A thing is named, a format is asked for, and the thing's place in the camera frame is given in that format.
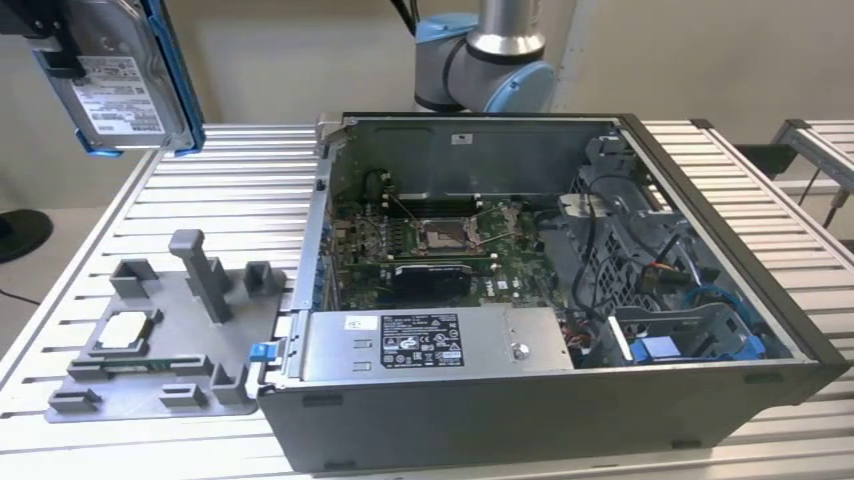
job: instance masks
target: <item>hard drive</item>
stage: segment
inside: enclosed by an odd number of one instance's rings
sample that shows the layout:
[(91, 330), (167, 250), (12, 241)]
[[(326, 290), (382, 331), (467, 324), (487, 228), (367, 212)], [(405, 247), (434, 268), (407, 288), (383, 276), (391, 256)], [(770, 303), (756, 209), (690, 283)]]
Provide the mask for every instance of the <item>hard drive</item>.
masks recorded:
[(198, 151), (202, 112), (163, 2), (70, 0), (63, 16), (86, 76), (52, 76), (36, 57), (87, 151)]

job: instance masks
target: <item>metal panel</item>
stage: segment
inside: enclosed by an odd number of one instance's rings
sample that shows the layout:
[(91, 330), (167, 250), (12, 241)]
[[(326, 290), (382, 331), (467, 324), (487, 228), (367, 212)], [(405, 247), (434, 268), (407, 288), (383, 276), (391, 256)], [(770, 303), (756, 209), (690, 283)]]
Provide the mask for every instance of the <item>metal panel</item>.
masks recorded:
[[(814, 125), (854, 132), (854, 122)], [(686, 121), (652, 122), (649, 127), (672, 153), (692, 147), (690, 152), (676, 154), (677, 162), (692, 169), (696, 184), (713, 205), (729, 214), (728, 222), (745, 241), (761, 245), (760, 259), (846, 357), (854, 358), (854, 303), (849, 293), (854, 262), (714, 132)], [(209, 246), (227, 262), (239, 263), (261, 254), (294, 276), (306, 222), (305, 207), (297, 205), (306, 203), (314, 173), (290, 174), (283, 172), (289, 168), (283, 165), (317, 161), (311, 157), (314, 127), (215, 125), (207, 134), (209, 147), (202, 154), (175, 159), (147, 157), (140, 163), (0, 362), (0, 378), (6, 378), (0, 390), (4, 473), (26, 472), (30, 478), (115, 478), (128, 473), (124, 467), (116, 471), (118, 465), (134, 465), (134, 475), (148, 478), (291, 474), (261, 412), (246, 417), (86, 424), (47, 424), (42, 417), (47, 395), (59, 386), (66, 363), (76, 355), (107, 305), (111, 288), (106, 274), (122, 256), (151, 254), (156, 264), (168, 266), (163, 240), (177, 228), (197, 227), (209, 233)], [(234, 166), (245, 161), (258, 168), (269, 163), (271, 168), (247, 174), (218, 167), (219, 162)], [(179, 174), (181, 169), (163, 169), (167, 164), (199, 166)], [(705, 167), (717, 170), (704, 171)], [(721, 171), (737, 178), (717, 176)], [(206, 207), (207, 202), (222, 202), (234, 216), (222, 216), (226, 210)], [(728, 206), (733, 205), (754, 214), (732, 215), (737, 210)], [(166, 215), (171, 208), (193, 216), (173, 218)], [(283, 316), (279, 322), (277, 331), (287, 331), (290, 317)], [(854, 374), (849, 372), (813, 401), (769, 409), (712, 450), (402, 472), (394, 476), (413, 480), (844, 478), (854, 471), (852, 380)]]

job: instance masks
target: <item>barcode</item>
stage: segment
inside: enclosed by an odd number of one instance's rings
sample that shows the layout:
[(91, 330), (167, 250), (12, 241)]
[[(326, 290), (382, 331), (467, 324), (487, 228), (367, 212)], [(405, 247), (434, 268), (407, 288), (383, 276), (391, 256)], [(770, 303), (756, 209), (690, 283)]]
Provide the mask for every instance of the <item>barcode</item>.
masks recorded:
[(94, 113), (92, 120), (122, 120), (124, 121), (124, 115), (118, 113)]

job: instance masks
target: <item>hard drive label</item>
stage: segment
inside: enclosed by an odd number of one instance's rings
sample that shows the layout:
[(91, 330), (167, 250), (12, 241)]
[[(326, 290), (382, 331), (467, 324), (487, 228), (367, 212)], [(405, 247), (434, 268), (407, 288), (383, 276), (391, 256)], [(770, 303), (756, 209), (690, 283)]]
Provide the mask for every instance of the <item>hard drive label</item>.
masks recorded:
[(383, 315), (386, 368), (462, 367), (463, 337), (457, 314)]
[(163, 134), (134, 57), (79, 57), (87, 75), (74, 90), (100, 135)]

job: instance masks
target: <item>screw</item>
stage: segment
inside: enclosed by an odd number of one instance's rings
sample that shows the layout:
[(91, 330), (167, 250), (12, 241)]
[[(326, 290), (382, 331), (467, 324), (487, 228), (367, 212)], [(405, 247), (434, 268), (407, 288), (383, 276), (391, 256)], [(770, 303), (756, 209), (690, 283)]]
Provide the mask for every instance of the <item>screw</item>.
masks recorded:
[(514, 343), (510, 348), (513, 349), (513, 358), (517, 360), (526, 360), (531, 356), (531, 348), (525, 343)]

